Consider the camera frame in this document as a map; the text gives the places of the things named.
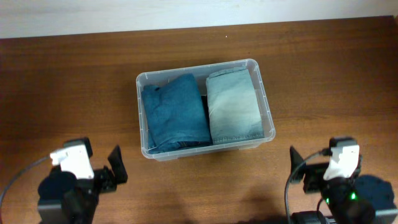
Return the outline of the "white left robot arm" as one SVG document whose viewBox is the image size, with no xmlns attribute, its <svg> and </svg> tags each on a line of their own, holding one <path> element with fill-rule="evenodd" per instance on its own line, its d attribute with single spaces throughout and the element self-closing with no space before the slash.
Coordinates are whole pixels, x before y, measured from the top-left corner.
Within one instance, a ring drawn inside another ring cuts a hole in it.
<svg viewBox="0 0 398 224">
<path fill-rule="evenodd" d="M 84 144 L 59 149 L 50 158 L 59 170 L 51 171 L 38 188 L 42 223 L 90 224 L 100 194 L 114 192 L 128 180 L 119 146 L 108 156 L 111 168 L 93 170 Z"/>
</svg>

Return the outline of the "dark blue jeans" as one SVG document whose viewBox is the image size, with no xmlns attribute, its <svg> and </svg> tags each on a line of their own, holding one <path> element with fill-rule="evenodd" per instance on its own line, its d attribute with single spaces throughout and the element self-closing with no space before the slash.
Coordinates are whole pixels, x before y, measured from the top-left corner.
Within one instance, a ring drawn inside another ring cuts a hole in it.
<svg viewBox="0 0 398 224">
<path fill-rule="evenodd" d="M 149 154 L 212 143 L 208 115 L 192 74 L 164 86 L 147 85 L 141 95 L 149 128 Z"/>
</svg>

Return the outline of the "light blue jeans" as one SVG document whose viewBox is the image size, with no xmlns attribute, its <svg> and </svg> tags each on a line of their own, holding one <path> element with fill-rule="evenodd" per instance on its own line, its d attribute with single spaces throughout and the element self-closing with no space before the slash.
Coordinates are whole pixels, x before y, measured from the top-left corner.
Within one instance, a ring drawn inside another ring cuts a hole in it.
<svg viewBox="0 0 398 224">
<path fill-rule="evenodd" d="M 264 137 L 256 91 L 246 67 L 210 74 L 206 79 L 206 90 L 213 144 Z"/>
</svg>

